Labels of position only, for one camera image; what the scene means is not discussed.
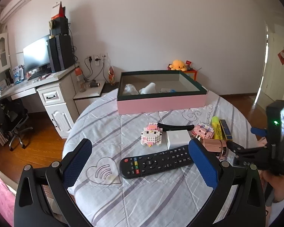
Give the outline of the person's hand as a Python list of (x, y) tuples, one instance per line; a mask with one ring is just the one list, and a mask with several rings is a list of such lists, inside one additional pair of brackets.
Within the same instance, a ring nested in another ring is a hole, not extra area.
[(261, 179), (273, 187), (273, 202), (284, 200), (284, 175), (275, 176), (270, 171), (262, 171)]

